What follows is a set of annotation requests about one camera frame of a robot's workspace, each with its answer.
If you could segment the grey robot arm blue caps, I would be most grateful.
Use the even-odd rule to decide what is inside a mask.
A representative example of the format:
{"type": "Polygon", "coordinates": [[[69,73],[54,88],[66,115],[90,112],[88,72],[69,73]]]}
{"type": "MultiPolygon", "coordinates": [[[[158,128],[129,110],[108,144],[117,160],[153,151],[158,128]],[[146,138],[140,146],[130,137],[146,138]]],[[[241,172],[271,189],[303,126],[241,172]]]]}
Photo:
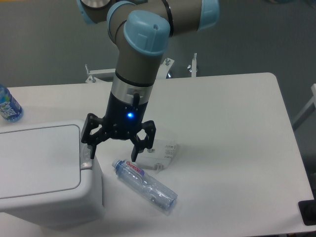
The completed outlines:
{"type": "Polygon", "coordinates": [[[105,115],[86,117],[81,141],[95,157],[108,140],[130,140],[132,161],[153,146],[156,126],[143,121],[168,40],[213,26],[219,19],[217,0],[79,0],[88,24],[106,22],[119,50],[105,115]]]}

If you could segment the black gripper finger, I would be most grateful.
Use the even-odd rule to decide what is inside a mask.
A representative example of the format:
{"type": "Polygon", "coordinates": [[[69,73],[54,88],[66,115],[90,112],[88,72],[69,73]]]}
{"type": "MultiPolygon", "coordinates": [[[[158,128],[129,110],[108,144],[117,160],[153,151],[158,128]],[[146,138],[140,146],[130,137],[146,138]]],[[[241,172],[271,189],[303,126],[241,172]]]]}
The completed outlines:
{"type": "Polygon", "coordinates": [[[99,118],[93,113],[87,114],[84,122],[81,142],[90,149],[90,158],[95,158],[97,145],[108,140],[114,134],[113,124],[108,118],[99,118]]]}
{"type": "Polygon", "coordinates": [[[151,149],[154,144],[156,134],[156,126],[153,120],[149,120],[140,123],[129,132],[129,140],[134,145],[131,153],[131,161],[135,162],[139,153],[142,153],[145,149],[151,149]],[[146,136],[144,139],[140,139],[138,133],[144,130],[146,136]]]}

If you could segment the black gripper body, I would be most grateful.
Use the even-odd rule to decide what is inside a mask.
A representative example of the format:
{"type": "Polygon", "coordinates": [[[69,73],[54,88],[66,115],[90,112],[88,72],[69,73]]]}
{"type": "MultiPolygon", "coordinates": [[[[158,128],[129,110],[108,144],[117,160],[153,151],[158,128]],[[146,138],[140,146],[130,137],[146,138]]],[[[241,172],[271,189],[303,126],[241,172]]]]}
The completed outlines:
{"type": "Polygon", "coordinates": [[[112,139],[128,140],[141,129],[141,123],[147,107],[140,102],[140,94],[132,94],[131,103],[119,100],[112,93],[108,100],[108,106],[104,116],[105,132],[112,139]]]}

